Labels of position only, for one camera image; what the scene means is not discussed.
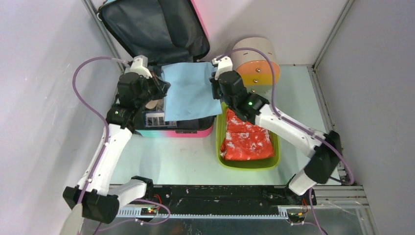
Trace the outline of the light blue garment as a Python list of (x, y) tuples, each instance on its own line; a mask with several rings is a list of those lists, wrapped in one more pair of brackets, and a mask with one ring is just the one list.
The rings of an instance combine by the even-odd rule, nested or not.
[(210, 62), (162, 66), (162, 79), (170, 84), (164, 102), (165, 120), (193, 120), (221, 114), (221, 103), (213, 98), (209, 81), (213, 72)]

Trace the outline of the red white tie-dye garment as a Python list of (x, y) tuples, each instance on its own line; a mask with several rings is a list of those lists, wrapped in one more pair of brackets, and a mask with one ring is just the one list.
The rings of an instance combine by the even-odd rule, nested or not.
[(275, 151), (269, 131), (239, 119), (235, 112), (225, 112), (225, 137), (220, 156), (226, 161), (253, 161), (271, 158)]

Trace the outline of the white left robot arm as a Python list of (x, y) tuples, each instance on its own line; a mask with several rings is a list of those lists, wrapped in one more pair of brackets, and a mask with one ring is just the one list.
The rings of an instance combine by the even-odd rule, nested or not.
[(151, 179), (133, 176), (128, 182), (110, 188), (110, 180), (120, 155), (134, 134), (135, 121), (147, 103), (166, 96), (169, 84), (154, 75), (128, 72), (119, 78), (118, 103), (104, 117), (103, 136), (84, 176), (75, 187), (66, 187), (63, 198), (75, 218), (111, 223), (118, 211), (138, 200), (157, 208)]

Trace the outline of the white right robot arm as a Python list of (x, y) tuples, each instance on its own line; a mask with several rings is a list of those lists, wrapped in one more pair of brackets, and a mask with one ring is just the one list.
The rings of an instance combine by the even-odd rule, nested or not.
[(239, 119), (278, 135), (310, 159), (287, 185), (284, 197), (289, 204), (298, 204), (313, 186), (327, 183), (342, 158), (337, 132), (325, 134), (292, 119), (266, 98), (247, 91), (242, 77), (234, 70), (209, 81), (213, 97), (223, 100)]

